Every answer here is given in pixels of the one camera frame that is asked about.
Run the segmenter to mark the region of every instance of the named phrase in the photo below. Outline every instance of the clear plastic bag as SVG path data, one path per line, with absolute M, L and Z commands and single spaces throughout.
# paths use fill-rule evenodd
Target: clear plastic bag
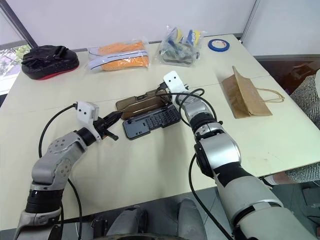
M 181 29 L 167 26 L 164 40 L 159 45 L 155 60 L 167 65 L 189 67 L 200 57 L 203 31 L 191 29 L 184 37 Z
M 92 71 L 115 71 L 134 67 L 148 67 L 149 54 L 146 49 L 148 42 L 132 40 L 116 42 L 101 47 L 88 49 L 91 61 L 87 67 Z

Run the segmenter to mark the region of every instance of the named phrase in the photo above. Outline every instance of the floor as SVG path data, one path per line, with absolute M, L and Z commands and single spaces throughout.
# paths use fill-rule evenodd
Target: floor
M 320 219 L 313 217 L 308 219 L 306 216 L 320 216 L 319 208 L 306 206 L 302 188 L 313 188 L 316 185 L 289 184 L 278 185 L 273 188 L 273 192 L 283 202 L 284 206 L 289 208 L 304 227 L 315 235 L 316 227 L 320 225 Z M 223 210 L 217 189 L 215 187 L 197 191 L 200 199 L 210 209 L 210 212 L 217 218 L 221 225 L 231 234 L 231 228 L 227 216 Z M 177 232 L 177 211 L 178 203 L 184 198 L 190 198 L 196 203 L 202 220 L 208 240 L 225 240 L 226 237 L 213 224 L 205 211 L 199 206 L 191 193 L 180 194 L 172 197 L 162 198 L 139 204 L 141 208 L 148 211 L 148 232 L 156 234 L 176 235 Z M 116 219 L 124 208 L 114 209 L 103 214 L 107 216 L 108 225 Z M 77 239 L 75 223 L 66 223 L 63 230 L 63 240 Z M 0 239 L 12 239 L 15 230 L 4 230 L 0 232 Z M 82 240 L 89 240 L 93 237 L 91 222 L 85 222 L 82 231 Z

